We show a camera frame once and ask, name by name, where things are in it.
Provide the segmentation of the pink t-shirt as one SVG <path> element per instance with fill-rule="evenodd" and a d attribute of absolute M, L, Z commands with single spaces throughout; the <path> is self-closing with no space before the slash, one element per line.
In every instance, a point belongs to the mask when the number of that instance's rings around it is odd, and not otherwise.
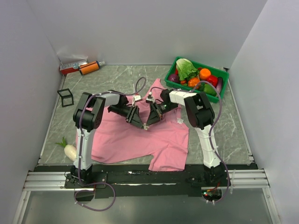
<path fill-rule="evenodd" d="M 160 94 L 164 90 L 157 79 L 151 86 L 155 100 L 162 99 Z M 127 94 L 128 106 L 132 105 L 132 97 L 138 94 Z M 139 107 L 139 115 L 146 123 L 150 105 L 145 98 L 135 104 Z M 111 164 L 130 159 L 152 155 L 149 165 L 151 171 L 180 171 L 185 167 L 188 153 L 188 127 L 179 124 L 181 106 L 163 115 L 162 121 L 150 125 L 148 130 L 135 127 L 126 122 L 125 118 L 104 109 L 100 126 L 96 129 L 92 146 L 92 162 L 98 161 Z"/>

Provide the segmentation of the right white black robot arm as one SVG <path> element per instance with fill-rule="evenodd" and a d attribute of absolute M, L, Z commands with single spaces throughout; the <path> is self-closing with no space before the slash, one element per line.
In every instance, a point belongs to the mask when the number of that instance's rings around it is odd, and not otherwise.
<path fill-rule="evenodd" d="M 227 166 L 219 156 L 213 124 L 215 113 L 203 92 L 190 93 L 178 90 L 162 90 L 161 103 L 157 103 L 153 93 L 148 93 L 146 103 L 149 104 L 150 113 L 146 126 L 162 121 L 163 115 L 182 105 L 186 109 L 187 118 L 192 127 L 195 128 L 201 149 L 203 152 L 204 171 L 201 176 L 191 180 L 191 183 L 203 183 L 206 186 L 225 186 L 230 184 Z"/>

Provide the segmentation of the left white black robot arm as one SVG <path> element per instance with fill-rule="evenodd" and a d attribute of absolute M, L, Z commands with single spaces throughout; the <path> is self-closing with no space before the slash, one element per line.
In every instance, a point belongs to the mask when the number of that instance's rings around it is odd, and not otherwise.
<path fill-rule="evenodd" d="M 126 122 L 138 128 L 144 128 L 136 105 L 128 106 L 127 94 L 118 91 L 106 91 L 98 94 L 84 92 L 73 114 L 77 128 L 77 154 L 71 168 L 71 176 L 81 187 L 91 185 L 92 146 L 96 129 L 100 126 L 103 112 L 109 110 L 126 118 Z"/>

